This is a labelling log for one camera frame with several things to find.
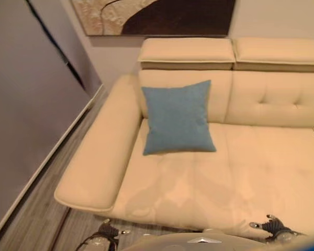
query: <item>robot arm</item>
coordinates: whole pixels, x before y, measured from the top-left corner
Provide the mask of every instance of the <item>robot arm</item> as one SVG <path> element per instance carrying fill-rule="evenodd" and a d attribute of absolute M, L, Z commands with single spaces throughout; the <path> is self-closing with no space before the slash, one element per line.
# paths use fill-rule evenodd
<path fill-rule="evenodd" d="M 278 241 L 281 243 L 288 243 L 294 237 L 298 235 L 304 235 L 302 233 L 293 231 L 288 227 L 285 227 L 281 220 L 272 214 L 268 214 L 266 217 L 269 218 L 269 221 L 266 223 L 261 224 L 256 222 L 250 222 L 249 225 L 254 229 L 263 229 L 271 233 L 272 236 L 266 239 L 267 242 Z"/>

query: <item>metal claw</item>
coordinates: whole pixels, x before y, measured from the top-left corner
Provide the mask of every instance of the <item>metal claw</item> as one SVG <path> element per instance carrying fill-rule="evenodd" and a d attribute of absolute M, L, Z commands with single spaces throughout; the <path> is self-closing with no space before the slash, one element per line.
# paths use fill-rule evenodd
<path fill-rule="evenodd" d="M 252 227 L 253 229 L 263 229 L 263 225 L 257 222 L 250 222 L 249 226 Z"/>

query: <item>sofa armrest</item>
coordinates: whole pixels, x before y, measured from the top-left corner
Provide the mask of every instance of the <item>sofa armrest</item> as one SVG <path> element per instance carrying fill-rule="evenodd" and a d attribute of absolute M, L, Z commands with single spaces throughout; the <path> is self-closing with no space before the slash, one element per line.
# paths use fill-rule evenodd
<path fill-rule="evenodd" d="M 126 75 L 114 85 L 54 192 L 59 203 L 93 213 L 112 208 L 141 122 L 136 81 Z"/>

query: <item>baseboard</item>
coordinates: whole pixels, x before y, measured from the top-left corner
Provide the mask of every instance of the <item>baseboard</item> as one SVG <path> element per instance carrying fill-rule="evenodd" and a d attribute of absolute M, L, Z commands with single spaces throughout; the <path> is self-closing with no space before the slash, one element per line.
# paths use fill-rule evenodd
<path fill-rule="evenodd" d="M 29 181 L 27 182 L 27 184 L 25 185 L 25 187 L 22 189 L 22 191 L 20 192 L 20 194 L 18 195 L 18 197 L 16 198 L 16 200 L 13 202 L 12 206 L 8 209 L 7 213 L 5 214 L 5 216 L 2 218 L 2 220 L 0 221 L 0 230 L 2 229 L 2 227 L 5 225 L 5 223 L 7 222 L 8 218 L 10 217 L 10 215 L 13 213 L 14 209 L 17 207 L 17 205 L 19 204 L 20 200 L 23 198 L 23 196 L 25 195 L 25 193 L 27 192 L 27 190 L 29 189 L 29 187 L 31 186 L 31 184 L 35 181 L 35 179 L 37 178 L 37 176 L 40 174 L 40 172 L 42 171 L 42 169 L 46 166 L 47 162 L 49 161 L 49 159 L 52 157 L 52 155 L 55 153 L 55 151 L 58 149 L 58 147 L 61 145 L 61 143 L 65 140 L 65 138 L 67 137 L 67 135 L 71 132 L 71 130 L 73 129 L 73 127 L 77 124 L 77 122 L 80 120 L 80 118 L 82 117 L 82 115 L 89 110 L 93 104 L 94 104 L 94 100 L 96 98 L 96 96 L 100 93 L 101 89 L 103 88 L 103 85 L 101 85 L 99 87 L 99 89 L 96 91 L 95 95 L 93 96 L 93 98 L 90 99 L 90 101 L 87 103 L 87 105 L 83 108 L 83 110 L 79 113 L 79 115 L 75 118 L 75 120 L 71 123 L 71 125 L 68 127 L 68 129 L 64 132 L 64 134 L 60 137 L 60 139 L 57 141 L 56 145 L 51 149 L 50 153 L 47 155 L 47 157 L 43 160 L 43 162 L 41 163 L 41 165 L 37 168 L 37 170 L 34 172 L 34 174 L 32 175 L 32 177 L 29 179 Z"/>

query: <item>sofa headrest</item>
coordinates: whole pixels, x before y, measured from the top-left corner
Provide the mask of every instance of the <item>sofa headrest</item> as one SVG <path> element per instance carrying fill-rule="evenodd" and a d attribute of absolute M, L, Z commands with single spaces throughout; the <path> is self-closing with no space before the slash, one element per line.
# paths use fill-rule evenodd
<path fill-rule="evenodd" d="M 138 61 L 143 69 L 230 70 L 235 58 L 229 39 L 151 38 Z"/>
<path fill-rule="evenodd" d="M 233 39 L 235 70 L 314 72 L 314 39 Z"/>

